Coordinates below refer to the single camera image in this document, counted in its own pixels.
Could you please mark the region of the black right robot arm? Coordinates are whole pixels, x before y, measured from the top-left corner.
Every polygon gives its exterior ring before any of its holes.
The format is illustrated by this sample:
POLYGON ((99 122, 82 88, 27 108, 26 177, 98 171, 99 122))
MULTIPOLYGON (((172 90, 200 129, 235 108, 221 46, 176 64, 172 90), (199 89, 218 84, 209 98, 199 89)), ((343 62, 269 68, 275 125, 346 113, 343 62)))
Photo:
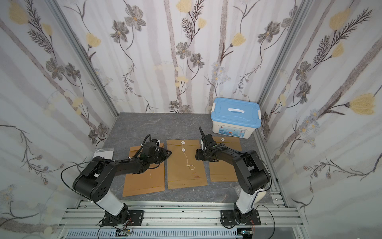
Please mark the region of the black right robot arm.
POLYGON ((205 134, 202 128, 201 149, 196 150, 196 160, 207 162, 226 162, 234 167, 238 183, 241 187, 239 199, 234 206, 237 218, 249 217, 253 204, 264 187, 272 181, 266 164, 254 150, 238 151, 223 143, 218 144, 211 134, 205 134))

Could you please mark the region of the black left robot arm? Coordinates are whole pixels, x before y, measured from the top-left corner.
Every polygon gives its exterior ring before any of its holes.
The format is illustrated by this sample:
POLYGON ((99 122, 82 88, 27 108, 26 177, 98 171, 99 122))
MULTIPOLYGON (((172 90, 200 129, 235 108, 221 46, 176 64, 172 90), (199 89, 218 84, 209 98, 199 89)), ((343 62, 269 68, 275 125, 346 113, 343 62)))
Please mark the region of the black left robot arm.
POLYGON ((111 191, 114 177, 126 174, 141 174, 160 165, 171 156, 172 152, 152 139, 143 143, 137 152, 127 159, 114 160, 95 156, 73 182, 73 190, 96 203, 111 216, 127 219, 127 206, 111 191))

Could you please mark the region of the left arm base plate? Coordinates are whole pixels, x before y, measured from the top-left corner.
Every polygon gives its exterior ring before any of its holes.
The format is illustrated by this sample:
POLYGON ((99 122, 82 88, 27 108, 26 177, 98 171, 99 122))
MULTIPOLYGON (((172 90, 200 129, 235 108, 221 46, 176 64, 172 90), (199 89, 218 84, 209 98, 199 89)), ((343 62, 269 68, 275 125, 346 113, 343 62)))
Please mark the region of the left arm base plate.
POLYGON ((117 216, 108 212, 100 221, 100 226, 141 226, 144 219, 143 210, 122 210, 117 216))

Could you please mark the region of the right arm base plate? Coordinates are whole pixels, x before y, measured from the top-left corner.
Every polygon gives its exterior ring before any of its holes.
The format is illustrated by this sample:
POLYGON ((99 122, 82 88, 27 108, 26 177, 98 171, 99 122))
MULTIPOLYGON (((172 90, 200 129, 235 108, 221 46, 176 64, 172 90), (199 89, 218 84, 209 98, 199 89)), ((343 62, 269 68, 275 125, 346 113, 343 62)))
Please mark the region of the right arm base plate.
POLYGON ((221 210, 220 223, 225 227, 242 226, 259 226, 261 219, 257 210, 252 210, 246 214, 242 214, 239 210, 221 210))

